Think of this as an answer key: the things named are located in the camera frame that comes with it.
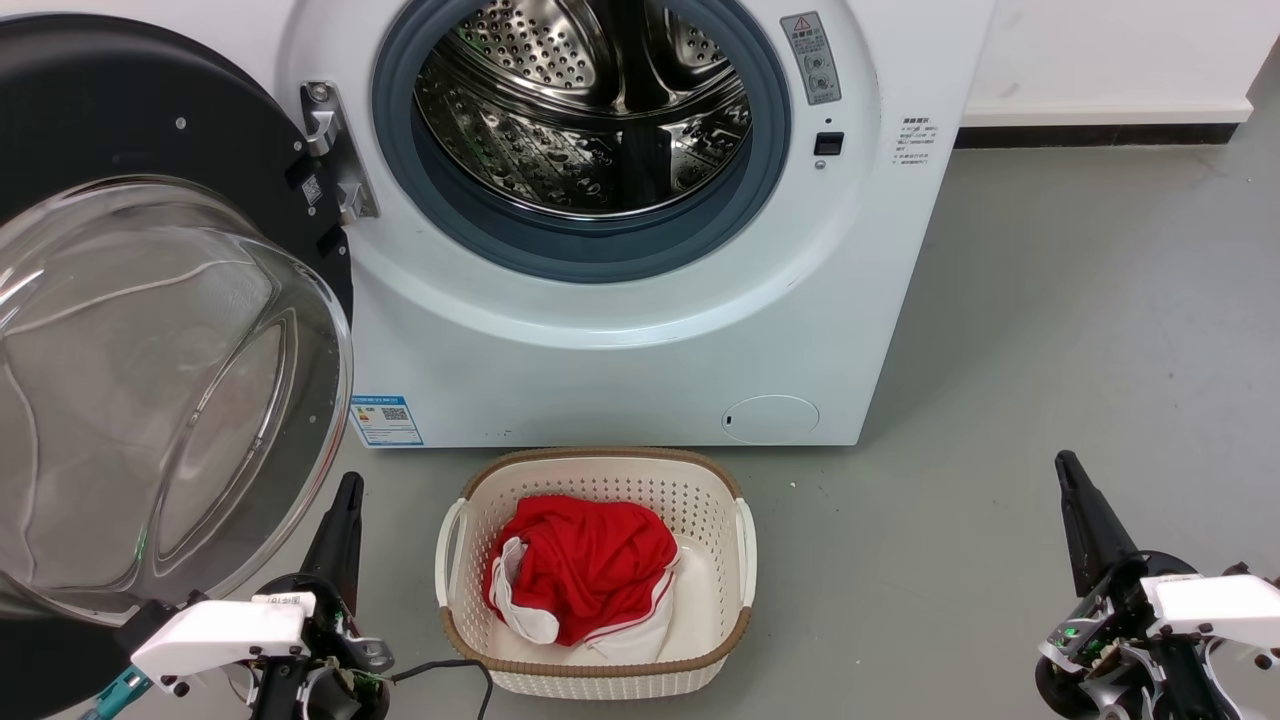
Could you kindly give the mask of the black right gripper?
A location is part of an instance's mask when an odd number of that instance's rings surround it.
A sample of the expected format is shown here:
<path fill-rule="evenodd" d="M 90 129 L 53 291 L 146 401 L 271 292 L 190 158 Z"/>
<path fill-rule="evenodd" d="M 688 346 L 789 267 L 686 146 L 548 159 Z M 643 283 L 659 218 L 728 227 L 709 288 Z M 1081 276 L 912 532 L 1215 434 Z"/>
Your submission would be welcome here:
<path fill-rule="evenodd" d="M 1211 666 L 1208 626 L 1153 630 L 1144 580 L 1187 579 L 1169 553 L 1138 551 L 1070 450 L 1053 460 L 1078 606 L 1041 644 L 1036 689 L 1065 719 L 1240 719 Z"/>

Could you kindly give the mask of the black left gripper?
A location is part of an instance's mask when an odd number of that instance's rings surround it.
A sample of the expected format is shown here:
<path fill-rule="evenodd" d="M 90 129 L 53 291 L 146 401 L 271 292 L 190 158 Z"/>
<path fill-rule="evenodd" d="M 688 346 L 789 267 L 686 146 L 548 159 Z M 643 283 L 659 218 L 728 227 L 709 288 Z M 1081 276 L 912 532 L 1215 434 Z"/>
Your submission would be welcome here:
<path fill-rule="evenodd" d="M 252 719 L 384 719 L 394 667 L 390 646 L 358 629 L 358 565 L 364 478 L 347 471 L 324 512 L 301 573 L 280 577 L 261 594 L 311 594 L 314 609 L 288 650 L 250 660 Z"/>

